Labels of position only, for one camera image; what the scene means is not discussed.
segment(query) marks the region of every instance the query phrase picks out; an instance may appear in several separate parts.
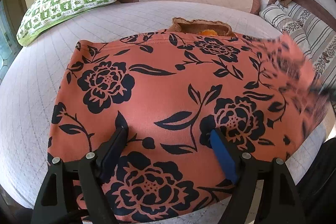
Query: orange object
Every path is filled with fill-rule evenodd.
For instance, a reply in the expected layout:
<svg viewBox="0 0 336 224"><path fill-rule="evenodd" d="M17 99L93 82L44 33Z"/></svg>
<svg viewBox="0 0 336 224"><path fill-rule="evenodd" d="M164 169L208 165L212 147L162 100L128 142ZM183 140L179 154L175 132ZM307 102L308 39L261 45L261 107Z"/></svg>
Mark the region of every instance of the orange object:
<svg viewBox="0 0 336 224"><path fill-rule="evenodd" d="M201 35L210 35L210 36L216 36L218 35L217 32L215 32L214 30L204 30L202 32L199 32L198 34L201 34Z"/></svg>
<svg viewBox="0 0 336 224"><path fill-rule="evenodd" d="M155 221L228 197L209 143L220 128L258 160L286 160L325 116L315 72L288 35L254 39L181 32L78 42L57 94L48 158L78 160L128 128L102 186L118 220ZM77 186L77 202L85 208Z"/></svg>

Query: bed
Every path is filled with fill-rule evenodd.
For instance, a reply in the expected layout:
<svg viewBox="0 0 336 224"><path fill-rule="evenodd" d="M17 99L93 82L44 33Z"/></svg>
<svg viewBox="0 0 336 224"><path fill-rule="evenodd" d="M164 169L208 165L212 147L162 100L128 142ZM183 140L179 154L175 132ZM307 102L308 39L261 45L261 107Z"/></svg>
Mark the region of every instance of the bed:
<svg viewBox="0 0 336 224"><path fill-rule="evenodd" d="M54 100L76 42L109 42L134 33L169 27L173 17L227 22L234 32L277 37L261 17L214 5L174 1L115 3L86 11L44 32L24 47L0 85L0 184L20 204L32 208L47 172L47 147ZM297 183L330 132L333 113L313 131L286 164ZM215 223L228 200L179 217Z"/></svg>

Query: black flower pattern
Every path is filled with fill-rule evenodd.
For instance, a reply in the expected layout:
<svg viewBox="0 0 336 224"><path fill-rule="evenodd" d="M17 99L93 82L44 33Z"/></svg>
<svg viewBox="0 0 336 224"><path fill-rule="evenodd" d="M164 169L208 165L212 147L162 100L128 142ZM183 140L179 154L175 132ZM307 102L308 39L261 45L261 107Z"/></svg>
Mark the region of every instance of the black flower pattern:
<svg viewBox="0 0 336 224"><path fill-rule="evenodd" d="M132 151L119 159L117 181L105 194L117 216L149 222L178 216L199 197L192 181L183 181L176 163L155 162Z"/></svg>
<svg viewBox="0 0 336 224"><path fill-rule="evenodd" d="M126 63L100 62L93 70L86 70L77 80L86 91L83 103L92 113L100 113L111 106L111 102L121 104L131 98L134 78L126 73Z"/></svg>
<svg viewBox="0 0 336 224"><path fill-rule="evenodd" d="M205 37L204 40L196 41L194 44L205 54L217 55L226 62L238 62L237 54L240 53L240 50L233 46L224 45L218 39Z"/></svg>
<svg viewBox="0 0 336 224"><path fill-rule="evenodd" d="M201 136L199 142L211 148L209 133L219 127L228 141L233 142L240 150L253 153L254 144L265 133L264 114L256 108L256 103L248 97L236 96L218 98L214 115L201 120Z"/></svg>

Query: metal screw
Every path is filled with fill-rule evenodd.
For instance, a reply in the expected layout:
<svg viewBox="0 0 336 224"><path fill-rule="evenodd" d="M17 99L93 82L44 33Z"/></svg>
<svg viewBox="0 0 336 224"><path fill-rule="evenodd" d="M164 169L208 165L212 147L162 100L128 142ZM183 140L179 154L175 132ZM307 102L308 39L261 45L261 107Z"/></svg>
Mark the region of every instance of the metal screw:
<svg viewBox="0 0 336 224"><path fill-rule="evenodd" d="M280 164L280 165L282 165L282 164L284 163L284 161L283 161L282 159L280 159L280 158L277 158L277 159L275 160L275 162L276 162L277 164Z"/></svg>
<svg viewBox="0 0 336 224"><path fill-rule="evenodd" d="M53 158L53 160L51 161L53 164L58 164L60 162L60 158L59 157L55 157Z"/></svg>
<svg viewBox="0 0 336 224"><path fill-rule="evenodd" d="M243 154L242 154L242 157L244 158L244 159L250 159L251 158L251 154L250 153L246 153L246 152L244 152Z"/></svg>
<svg viewBox="0 0 336 224"><path fill-rule="evenodd" d="M86 154L85 157L86 157L88 160L89 160L89 159L93 159L93 158L95 157L95 154L94 154L93 152L89 152L89 153Z"/></svg>

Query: black fabric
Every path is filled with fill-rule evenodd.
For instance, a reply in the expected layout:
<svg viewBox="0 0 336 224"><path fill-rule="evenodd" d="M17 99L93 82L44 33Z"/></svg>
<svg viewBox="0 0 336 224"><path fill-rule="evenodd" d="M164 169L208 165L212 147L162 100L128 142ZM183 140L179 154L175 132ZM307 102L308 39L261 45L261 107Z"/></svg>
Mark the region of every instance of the black fabric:
<svg viewBox="0 0 336 224"><path fill-rule="evenodd" d="M331 224L336 219L336 138L325 142L297 184L307 224Z"/></svg>

